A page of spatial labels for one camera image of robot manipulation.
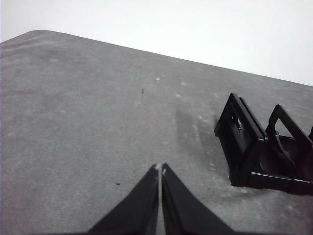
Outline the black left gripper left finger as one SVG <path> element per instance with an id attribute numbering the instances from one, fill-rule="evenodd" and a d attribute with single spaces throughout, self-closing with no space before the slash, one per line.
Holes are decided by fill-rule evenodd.
<path id="1" fill-rule="evenodd" d="M 131 192 L 89 230 L 89 234 L 156 234 L 158 197 L 158 167 L 154 164 Z"/>

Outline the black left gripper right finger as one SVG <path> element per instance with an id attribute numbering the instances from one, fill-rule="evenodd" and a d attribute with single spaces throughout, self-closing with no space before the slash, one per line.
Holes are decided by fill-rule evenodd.
<path id="1" fill-rule="evenodd" d="M 232 235 L 234 231 L 185 186 L 168 164 L 162 165 L 162 210 L 167 235 Z"/>

